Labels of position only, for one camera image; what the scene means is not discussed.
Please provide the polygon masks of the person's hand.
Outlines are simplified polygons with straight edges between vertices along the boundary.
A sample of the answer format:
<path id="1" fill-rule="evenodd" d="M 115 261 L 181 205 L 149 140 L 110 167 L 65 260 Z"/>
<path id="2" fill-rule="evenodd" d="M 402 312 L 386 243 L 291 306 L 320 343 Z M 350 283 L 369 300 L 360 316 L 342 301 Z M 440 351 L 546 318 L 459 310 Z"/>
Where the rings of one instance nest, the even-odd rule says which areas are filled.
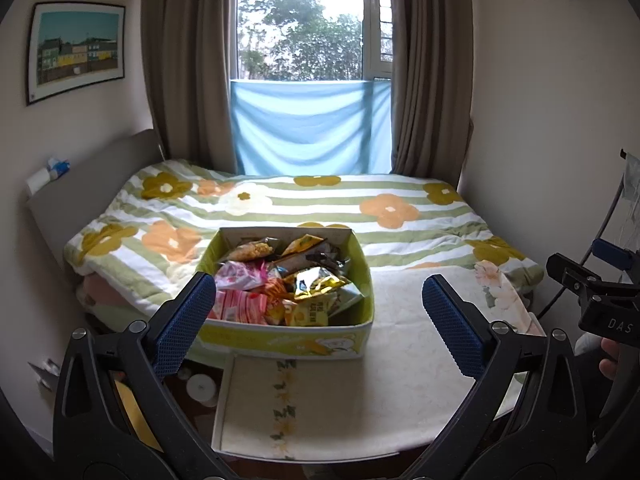
<path id="1" fill-rule="evenodd" d="M 600 347 L 606 354 L 599 363 L 600 372 L 609 380 L 614 380 L 617 374 L 618 360 L 620 359 L 620 344 L 612 339 L 603 338 Z"/>

